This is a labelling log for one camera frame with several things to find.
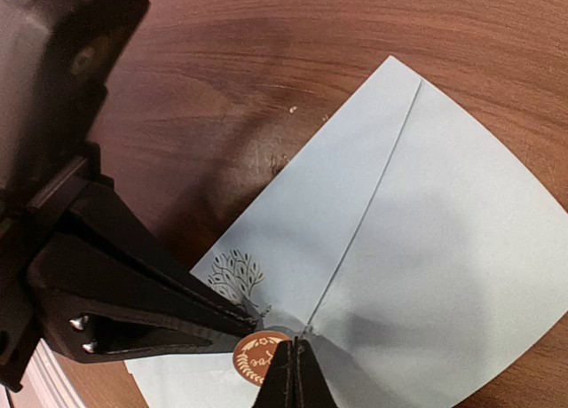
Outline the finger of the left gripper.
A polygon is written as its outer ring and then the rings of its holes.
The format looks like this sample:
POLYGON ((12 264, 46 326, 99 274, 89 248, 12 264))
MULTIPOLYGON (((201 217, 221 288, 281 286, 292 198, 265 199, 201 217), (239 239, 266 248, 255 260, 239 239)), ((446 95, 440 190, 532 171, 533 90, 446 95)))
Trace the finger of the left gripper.
POLYGON ((52 239, 28 267, 51 349, 84 364, 230 352, 242 312, 191 276, 175 284, 81 239, 52 239))

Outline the round brown seal sticker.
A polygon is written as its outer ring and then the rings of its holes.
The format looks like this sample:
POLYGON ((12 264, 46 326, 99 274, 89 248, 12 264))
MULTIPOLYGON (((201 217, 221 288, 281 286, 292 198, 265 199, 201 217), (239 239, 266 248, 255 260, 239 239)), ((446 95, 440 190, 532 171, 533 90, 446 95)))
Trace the round brown seal sticker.
POLYGON ((281 332, 259 331, 243 338, 233 351, 233 366, 249 383, 261 387, 278 345, 290 338, 281 332))

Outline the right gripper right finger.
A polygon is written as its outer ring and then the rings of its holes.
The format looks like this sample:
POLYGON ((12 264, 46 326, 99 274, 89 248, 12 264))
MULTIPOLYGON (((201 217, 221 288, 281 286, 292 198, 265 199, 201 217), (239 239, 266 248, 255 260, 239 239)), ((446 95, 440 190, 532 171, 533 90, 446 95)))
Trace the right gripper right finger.
POLYGON ((293 349, 294 407, 336 408, 311 344, 295 338, 293 349))

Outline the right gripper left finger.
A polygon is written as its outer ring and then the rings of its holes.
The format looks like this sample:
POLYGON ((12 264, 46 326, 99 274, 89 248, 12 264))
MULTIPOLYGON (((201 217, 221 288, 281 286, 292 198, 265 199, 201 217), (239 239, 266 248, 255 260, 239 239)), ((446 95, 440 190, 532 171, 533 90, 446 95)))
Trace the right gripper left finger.
POLYGON ((292 408, 295 391, 293 378, 293 341, 278 344, 253 408, 292 408))

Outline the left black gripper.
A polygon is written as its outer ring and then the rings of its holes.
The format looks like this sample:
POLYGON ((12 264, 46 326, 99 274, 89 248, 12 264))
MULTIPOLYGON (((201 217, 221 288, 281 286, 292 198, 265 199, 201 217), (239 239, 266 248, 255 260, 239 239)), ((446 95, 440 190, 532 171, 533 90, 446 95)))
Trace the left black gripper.
POLYGON ((88 142, 27 203, 1 214, 1 385, 11 391, 21 391, 21 379, 43 336, 26 270, 69 207, 82 235, 180 296, 180 305, 192 310, 186 314, 190 321, 197 323, 201 313, 210 328, 256 329, 256 317, 192 276, 113 189, 88 184, 100 177, 99 145, 88 142))

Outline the light blue envelope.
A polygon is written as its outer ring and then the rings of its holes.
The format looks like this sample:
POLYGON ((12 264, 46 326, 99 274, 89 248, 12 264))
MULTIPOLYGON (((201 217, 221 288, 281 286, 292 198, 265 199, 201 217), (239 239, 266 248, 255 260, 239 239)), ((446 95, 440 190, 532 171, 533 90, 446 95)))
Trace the light blue envelope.
POLYGON ((567 214, 386 59, 193 267, 306 338, 342 407, 451 407, 567 311, 567 214))

